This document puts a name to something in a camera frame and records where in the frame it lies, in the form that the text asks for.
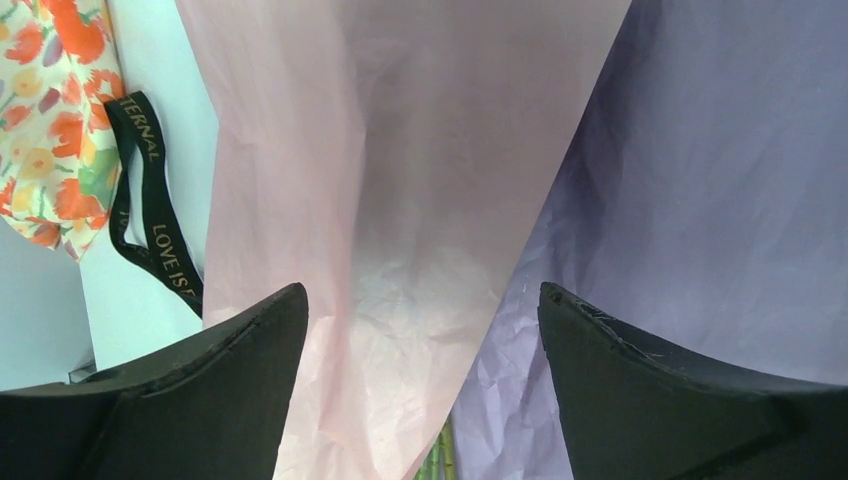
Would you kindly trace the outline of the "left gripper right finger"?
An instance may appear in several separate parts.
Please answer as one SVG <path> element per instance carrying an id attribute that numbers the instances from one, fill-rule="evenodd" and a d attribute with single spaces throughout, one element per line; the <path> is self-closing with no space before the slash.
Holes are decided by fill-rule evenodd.
<path id="1" fill-rule="evenodd" d="M 577 479 L 843 479 L 847 390 L 743 368 L 546 282 L 539 329 Z"/>

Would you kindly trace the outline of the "black printed ribbon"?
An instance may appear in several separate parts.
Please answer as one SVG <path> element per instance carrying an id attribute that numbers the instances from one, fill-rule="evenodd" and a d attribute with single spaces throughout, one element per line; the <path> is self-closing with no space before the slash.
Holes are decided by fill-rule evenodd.
<path id="1" fill-rule="evenodd" d="M 111 243 L 125 260 L 146 271 L 201 316 L 203 280 L 171 202 L 166 143 L 155 110 L 141 91 L 110 100 L 104 108 L 116 138 L 121 166 L 109 221 Z M 126 240 L 132 213 L 129 173 L 135 152 L 141 155 L 144 246 Z"/>

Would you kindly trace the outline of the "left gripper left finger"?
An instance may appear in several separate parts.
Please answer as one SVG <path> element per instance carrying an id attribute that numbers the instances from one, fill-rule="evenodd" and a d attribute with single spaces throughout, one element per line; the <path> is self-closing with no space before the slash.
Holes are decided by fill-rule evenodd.
<path id="1" fill-rule="evenodd" d="M 75 383 L 1 395 L 5 479 L 269 479 L 308 326 L 303 285 Z"/>

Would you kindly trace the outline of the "pink flower bouquet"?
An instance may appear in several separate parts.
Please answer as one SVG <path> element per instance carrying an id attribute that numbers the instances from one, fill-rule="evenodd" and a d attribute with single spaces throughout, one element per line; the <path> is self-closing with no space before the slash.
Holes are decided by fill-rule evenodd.
<path id="1" fill-rule="evenodd" d="M 181 1 L 219 130 L 204 323 L 308 295 L 275 479 L 577 479 L 556 284 L 847 390 L 843 1 Z"/>

